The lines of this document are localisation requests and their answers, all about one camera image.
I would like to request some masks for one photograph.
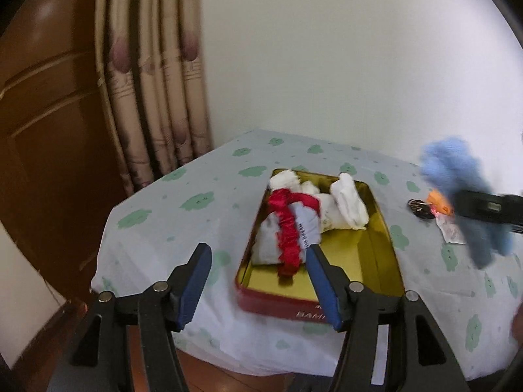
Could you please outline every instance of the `blue towel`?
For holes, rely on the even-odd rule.
[[[487,181],[480,175],[480,163],[469,153],[466,143],[458,137],[435,141],[424,147],[421,173],[454,205],[460,190],[491,193]],[[469,246],[475,265],[489,265],[493,252],[507,256],[512,253],[511,228],[508,225],[477,221],[456,214],[458,224]]]

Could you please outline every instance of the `beige curtain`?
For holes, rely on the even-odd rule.
[[[199,0],[96,0],[95,43],[127,194],[209,151]]]

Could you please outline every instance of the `bed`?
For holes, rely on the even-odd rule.
[[[116,206],[92,288],[117,296],[140,293],[206,242],[213,250],[211,273],[193,322],[174,334],[176,346],[244,374],[333,375],[343,335],[327,324],[251,314],[236,304],[234,275],[275,168],[348,172],[369,184],[391,231],[405,289],[419,292],[465,377],[508,365],[517,351],[510,327],[523,288],[519,237],[513,256],[479,271],[466,246],[445,244],[434,221],[419,220],[407,208],[409,199],[430,191],[417,165],[302,136],[251,131]],[[384,358],[381,348],[378,357]]]

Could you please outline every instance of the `wooden floor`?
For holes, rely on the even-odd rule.
[[[45,335],[24,353],[13,369],[25,392],[45,392],[53,370],[85,308],[68,308]],[[135,392],[148,392],[141,359],[139,331],[129,332],[132,376]],[[255,377],[229,372],[178,351],[190,392],[283,392],[289,376]]]

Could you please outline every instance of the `rolled sock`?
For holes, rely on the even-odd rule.
[[[315,196],[320,194],[320,189],[316,187],[312,181],[305,181],[301,184],[301,192]]]
[[[320,227],[322,233],[329,230],[350,230],[351,227],[339,211],[334,196],[328,193],[316,194],[320,200]]]
[[[339,180],[330,185],[338,209],[353,230],[363,230],[369,222],[367,208],[360,198],[354,180],[347,173],[341,173]]]
[[[273,176],[269,181],[269,187],[272,191],[279,188],[288,188],[293,193],[301,193],[300,179],[294,171],[286,169]]]
[[[301,202],[291,203],[289,209],[295,216],[295,224],[299,233],[300,261],[305,262],[307,248],[321,242],[320,222],[316,211],[304,206]],[[279,221],[278,215],[272,212],[261,223],[250,255],[253,265],[281,264],[281,249],[278,247]]]

